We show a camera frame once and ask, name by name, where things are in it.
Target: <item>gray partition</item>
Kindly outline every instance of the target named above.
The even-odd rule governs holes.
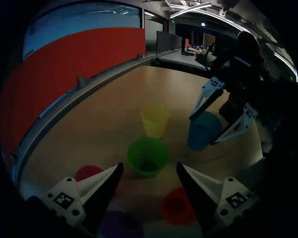
[[[157,50],[173,50],[181,48],[182,37],[169,34],[167,32],[157,31]]]

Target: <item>desk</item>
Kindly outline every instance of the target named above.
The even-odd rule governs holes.
[[[208,79],[151,66],[138,67],[100,88],[66,114],[34,149],[25,165],[20,187],[24,197],[42,194],[66,176],[74,176],[84,165],[107,169],[124,162],[124,173],[118,185],[118,197],[108,209],[119,209],[137,216],[148,234],[178,229],[161,216],[163,197],[181,186],[176,162],[223,180],[249,169],[262,158],[255,123],[244,135],[193,152],[187,146],[189,116]],[[219,115],[219,108],[228,98],[227,92],[208,111]],[[128,146],[145,136],[140,109],[147,104],[168,106],[172,116],[163,141],[170,158],[161,173],[142,179],[127,163]],[[194,223],[188,229],[199,233]]]
[[[195,56],[184,56],[183,54],[181,54],[181,51],[160,56],[159,60],[206,70],[205,66],[195,61]]]

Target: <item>green cup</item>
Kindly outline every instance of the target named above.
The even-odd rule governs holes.
[[[168,162],[168,147],[154,137],[143,137],[128,148],[128,162],[139,174],[146,178],[156,176]]]

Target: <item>blue cup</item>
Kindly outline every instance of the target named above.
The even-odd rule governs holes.
[[[222,131],[222,124],[216,115],[205,111],[190,124],[188,146],[201,151]]]

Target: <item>red cup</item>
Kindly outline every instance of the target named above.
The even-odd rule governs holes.
[[[162,201],[162,216],[170,224],[186,226],[197,220],[183,187],[169,192]]]
[[[76,174],[74,179],[79,182],[81,180],[87,179],[89,177],[92,177],[96,174],[99,174],[100,172],[103,172],[103,170],[100,167],[97,167],[95,165],[86,165],[82,168],[80,168]],[[117,197],[117,192],[115,191],[112,199],[115,199]]]

